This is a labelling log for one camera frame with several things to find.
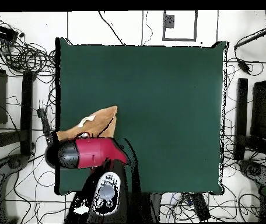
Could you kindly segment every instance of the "cable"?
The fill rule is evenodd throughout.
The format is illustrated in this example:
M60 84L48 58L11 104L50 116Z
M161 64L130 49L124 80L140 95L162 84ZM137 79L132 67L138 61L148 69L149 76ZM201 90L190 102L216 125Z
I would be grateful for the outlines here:
M32 174L32 171L18 184L18 185L20 185L23 181L25 181L30 175ZM7 195L9 195L11 192L13 191L13 189L11 189L6 195L5 195L5 198L6 198L6 196Z
M37 202L37 185L39 184L39 185L41 185L41 186L43 186L43 187L50 187L50 186L53 186L54 184L55 184L55 182L53 183L53 184L51 184L51 185L42 185L39 181L40 181L40 179L42 178L42 176L44 175L44 174L46 174L46 173L53 173L52 171L46 171L46 172L44 172L43 174L41 174L41 176L38 178L38 180L37 180L37 184L36 184L36 189L34 190L34 200L35 200L35 202ZM36 218L37 218L37 222L39 222L39 214L38 214L38 211L39 211L39 209L37 209L37 211L35 210L35 216L36 216Z
M191 221L193 222L193 219L197 219L198 217L195 217L194 216L196 214L193 214L193 216L188 216L184 211L193 211L193 209L187 209L186 207L188 206L185 202L185 198L184 198L184 195L181 193L180 194L180 198L175 198L175 195L177 193L173 193L171 199L170 199L170 204L169 205L162 205L164 207L166 207L168 209L167 213L163 213L160 211L160 213L164 216L166 216L166 219L165 219L165 222L170 222L170 217L172 216L173 219L174 219L174 222L177 222L177 221ZM173 199L175 199L177 202L175 204L172 203ZM181 219L181 216L183 215L186 215L187 218L185 219Z
M255 74L255 75L253 75L253 74L251 74L251 73L248 73L249 75L251 75L251 76L258 76L258 75L261 75L262 74L262 72L264 71L264 64L263 63L261 63L261 66L262 66L262 68L261 68L261 72L260 73L258 73L258 74Z
M148 26L148 23L147 23L147 15L148 15L148 12L147 12L147 14L146 14L146 20L145 20L145 23L146 23L146 25ZM153 35L153 30L149 27L149 29L152 31L152 34L151 34L151 36L150 36L150 39L149 40L147 40L147 41L145 41L145 43L144 43L144 45L146 44L146 42L148 42L148 41L150 41L151 40L151 37L152 37L152 35ZM36 45L36 44L33 44L33 45L31 45L31 44L26 44L25 43L25 39L24 39L24 41L22 41L21 39L19 39L19 41L16 43L16 45L15 46L13 46L13 47L11 47L11 48L9 48L9 47L7 47L7 46L5 46L5 45L3 45L3 46L1 46L0 47L0 49L1 49L1 51L3 51L3 53L1 53L1 55L2 55L2 58L3 58L3 62L4 62L4 64L3 65L6 65L6 66L8 66L8 68L10 69L10 71L12 72L12 71L15 71L14 69L16 69L17 71L15 71L15 72L20 72L21 73L21 71L23 70L23 69L33 69L34 68L34 70L36 70L38 73L40 73L40 72L49 72L50 73L50 75L52 76L52 79L50 80L50 81L48 81L48 82L43 82L42 80L42 82L43 83L46 83L46 84L49 84L50 85L50 89L49 89L49 94L48 94L48 102L47 102L47 104L45 105L43 102L42 102L42 104L44 104L45 106L46 106L46 109L48 109L48 107L50 107L51 108L51 112L54 114L54 112L53 112L53 109L52 109L52 106L51 105L55 105L55 96L53 95L53 93L54 93L54 90L55 90L55 87L54 87L54 78L55 78L55 74L54 74L54 65L55 65L55 62L54 62L54 53L55 53L55 51L52 51L51 53L49 53L49 55L47 55L47 52L45 51L41 51L40 49L38 49L36 46L38 46L38 45ZM232 72L232 73L230 73L230 74L228 74L228 75L231 75L231 74L233 74L233 76L232 76L232 78L230 79L229 78L229 84L227 85L227 89L229 88L229 86L230 86L230 83L231 83L231 81L233 80L233 78L234 78L234 76L235 76L235 73L239 70L236 70L235 69L235 67L233 66L233 69L234 69L234 71ZM226 128L230 128L230 133L231 133L231 136L229 136L229 135L225 135L225 140L226 140L226 142L231 142L232 144L233 144L233 140L232 140L232 136L233 136L233 132L232 132L232 128L233 128L233 126L232 126L232 123L230 122L230 127L226 127ZM228 147L226 146L226 151L227 152L229 152L230 154L232 154L231 153L231 151L228 149ZM44 156L44 155L40 155L40 156L38 156L38 157L35 157L35 155L34 155L34 158L32 159L32 160L30 160L29 162L31 162L31 161L35 161L36 159L38 159L38 158L40 158L40 157L42 157L42 156ZM33 165L33 171L32 171L32 173L34 174L34 170L37 168L37 167L34 167L34 165ZM236 169L236 167L235 167L235 165L234 165L234 163L233 164L227 164L227 165L225 165L225 167L224 168L227 168L227 167L232 167L232 168L234 168L235 170L236 170L236 172L237 171L239 171L239 170L237 170ZM174 208L172 208L172 210L171 210L171 213L170 213L170 215L172 215L172 216L174 216L174 220L175 221L193 221L193 219L196 219L196 217L194 218L194 216L188 216L184 211L186 211L186 210L188 210L188 211L192 211L192 209L188 209L188 208L186 208L186 205L184 205L184 197L182 197L181 199L179 199L179 200L177 200L177 198L175 198L175 196L173 197L176 201L177 201L177 203L176 203L176 205L175 205L175 207ZM35 211L35 214L33 215L33 217L32 218L34 218L34 217L37 217L37 215L38 215L38 211L39 211L39 209L40 209L40 207L41 207L41 205L39 204L39 203L36 203L36 206L35 206L35 208L34 208L34 211ZM42 217L41 217L41 219L40 220L38 220L38 224L39 223L41 223L41 220L43 219L43 217L45 216L45 215L43 215ZM185 215L187 218L185 218L185 219L181 219L181 216L182 215Z
M110 27L110 29L112 30L112 32L114 33L114 35L116 36L116 38L120 41L120 43L122 44L122 45L125 45L125 43L123 43L121 40L120 40L120 38L117 36L117 34L115 33L115 31L113 30L113 28L110 26L110 24L102 17L102 15L101 15L101 12L100 11L98 11L98 13L99 13L99 15L100 15L100 17L101 17L101 19L108 25L108 27Z
M255 198L257 198L258 200L260 200L260 198L258 198L256 195L254 195L254 194L252 194L252 193L245 193L245 194L243 194L243 195L241 195L240 197L239 197L239 200L238 200L238 208L239 208L239 212L240 212L240 215L241 215L241 218L242 218L242 220L244 221L244 222L246 222L245 221L245 219L244 219L244 217L243 217L243 215L242 215L242 210L241 210L241 207L240 207L240 201L241 201L241 199L244 197L244 196L247 196L247 195L250 195L250 196L252 196L252 197L255 197Z
M140 43L140 45L142 46L143 45L143 43L144 43L144 11L142 11L142 20L141 20L141 43Z
M11 96L11 97L7 97L6 99L11 99L11 98L15 98L16 99L16 101L17 101L18 104L15 104L15 105L17 105L17 106L24 106L23 104L21 104L21 103L18 102L17 96L15 96L15 95L14 96Z
M44 137L44 135L40 135L38 138L37 138L37 140L36 140L36 143L34 144L34 156L33 156L33 158L35 158L35 155L36 155L36 148L37 148L37 141L41 138L41 137ZM34 177L34 180L37 182L37 184L39 184L40 186L43 186L43 187L48 187L47 185L43 185L43 184L41 184L41 183L39 183L39 180L37 180L37 178L36 178L36 175L34 174L34 170L35 170L36 168L34 167L34 159L33 159L33 170L32 170L32 173L33 173L33 177Z
M41 207L41 204L38 202L36 204L36 206L34 207L34 215L27 221L25 222L24 224L27 224L28 222L30 222L34 217L37 217L37 212L39 211L40 207Z
M18 179L19 179L19 171L17 172L17 179L16 179L16 181L15 181L15 183L14 183L13 190L14 190L15 194L16 194L19 198L21 198L21 199L23 199L24 201L26 201L26 202L29 203L29 209L28 209L28 211L26 212L26 214L24 215L24 217L23 217L22 220L21 220L21 223L20 223L20 224L22 224L23 221L24 221L24 219L25 219L25 217L27 216L27 214L29 213L30 209L32 208L32 206L31 206L32 204L31 204L28 200L26 200L25 198L21 197L21 196L18 194L18 192L16 191L16 184L17 184L17 182L18 182Z
M253 33L253 34L249 34L249 35L247 35L247 36L241 38L241 39L237 42L236 46L240 43L241 40L244 40L244 39L246 39L246 38L248 38L248 37L250 37L250 36L253 36L253 35L255 35L255 34L259 33L259 32L263 32L263 31L265 31L265 30L266 30L266 28L261 29L261 30L259 30L259 31L256 31L256 32ZM237 59L236 50L237 50L237 48L234 49L234 57Z
M57 211L57 212L49 212L49 213L46 213L46 214L44 214L42 217L41 217L41 219L38 221L38 223L37 224L39 224L39 223L41 223L41 221L42 221L42 219L44 218L44 216L46 216L46 215L53 215L53 214L57 214L57 213L60 213L60 212L62 212L62 211L64 211L65 209L62 209L62 210L60 210L60 211Z
M151 30L151 32L152 32L152 34L150 35L149 40L146 41L146 42L149 42L149 41L151 40L152 36L153 36L153 30L149 27L149 25L148 25L148 23L147 23L147 19L148 19L148 11L146 11L145 24L147 25L147 27L148 27L148 28Z
M44 156L44 154L43 154L43 155L39 155L39 156L35 157L35 158L32 159L32 160L29 160L28 163L30 163L30 162L32 162L32 161L34 161L34 160L36 160L36 159L38 159L38 158L40 158L40 157L42 157L42 156Z
M10 46L10 47L8 45L0 43L0 58L3 62L0 64L6 65L8 67L9 71L13 75L13 76L8 75L9 77L21 77L22 75L18 75L18 73L21 74L22 71L27 71L27 70L34 71L36 73L36 75L38 75L38 76L47 76L47 75L45 75L45 72L46 72L46 73L48 73L48 75L50 75L52 77L52 79L50 79L48 81L43 81L39 77L37 77L37 79L43 83L49 84L49 86L50 86L50 92L48 94L48 102L46 105L46 109L48 107L50 107L53 114L54 114L54 112L53 112L51 105L55 105L55 96L54 96L54 90L55 90L55 87L54 87L54 79L55 79L55 73L54 73L55 61L54 61L54 58L55 57L54 56L55 56L55 51L50 52L48 55L46 50L42 46L34 44L34 43L27 44L25 42L25 38L23 38L23 40L21 40L18 37L18 41L13 46ZM16 99L16 102L17 102L17 104L14 104L14 105L21 106L22 104L20 104L18 102L16 96L9 97L9 99L13 98L13 97ZM8 111L6 111L6 112L9 115L9 117L12 121L12 124L13 124L16 132L18 133L19 140L20 140L20 135L19 135L18 129L16 128L16 125L13 122L11 115L8 113ZM34 158L32 160L30 160L29 162L34 162L36 159L44 156L44 155L40 155L38 157L35 157L35 155L36 154L34 154ZM34 170L39 166L39 164L36 167L34 167L34 164L33 164L33 171L31 173L33 173L34 178L35 178ZM20 183L22 183L28 176L26 176L21 182L19 182L17 184L18 178L19 178L19 174L18 174L18 178L16 180L16 183L14 185L13 190L15 191L16 195L18 195L19 197L20 197L20 195L16 192L16 187ZM27 222L29 222L32 218L34 218L38 214L40 206L41 206L40 203L36 203L36 206L34 207L35 214ZM30 208L31 208L31 204L30 204L29 210L26 212L25 216L23 217L21 223L24 222L24 219L28 215Z
M12 124L13 124L13 126L14 126L16 132L17 132L17 134L18 134L19 142L21 142L21 136L20 136L20 133L19 133L19 131L18 131L18 129L17 129L17 126L15 125L15 123L14 123L14 121L13 121L11 115L10 115L9 112L8 112L5 108L3 108L2 106L0 106L0 108L4 109L4 110L6 111L6 113L9 115L9 118L10 118L10 120L11 120L11 122L12 122Z

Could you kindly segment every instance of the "green tabletop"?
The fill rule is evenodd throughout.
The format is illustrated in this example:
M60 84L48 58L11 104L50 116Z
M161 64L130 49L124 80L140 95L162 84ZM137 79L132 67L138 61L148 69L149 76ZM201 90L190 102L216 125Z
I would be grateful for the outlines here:
M221 193L226 42L213 48L58 43L60 130L117 105L115 139L132 145L143 192ZM61 170L61 192L81 190L88 174Z

